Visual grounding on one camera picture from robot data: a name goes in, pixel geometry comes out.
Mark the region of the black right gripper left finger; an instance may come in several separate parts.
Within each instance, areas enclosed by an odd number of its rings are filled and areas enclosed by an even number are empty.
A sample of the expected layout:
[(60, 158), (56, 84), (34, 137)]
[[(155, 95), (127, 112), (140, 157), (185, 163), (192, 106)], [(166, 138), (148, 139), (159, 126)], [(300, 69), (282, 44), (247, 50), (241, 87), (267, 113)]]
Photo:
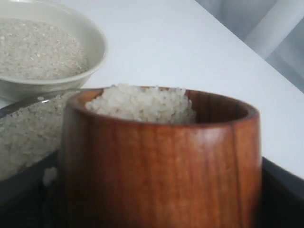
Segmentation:
[(46, 191), (42, 177), (46, 168), (57, 165), (57, 152), (0, 182), (0, 226), (42, 228)]

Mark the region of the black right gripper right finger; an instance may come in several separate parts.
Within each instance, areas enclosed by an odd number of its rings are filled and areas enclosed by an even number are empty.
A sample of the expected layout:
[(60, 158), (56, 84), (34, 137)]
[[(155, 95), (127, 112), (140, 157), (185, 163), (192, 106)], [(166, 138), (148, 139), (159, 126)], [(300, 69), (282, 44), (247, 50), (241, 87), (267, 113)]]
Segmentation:
[(304, 227), (304, 180), (266, 158), (263, 158), (261, 227)]

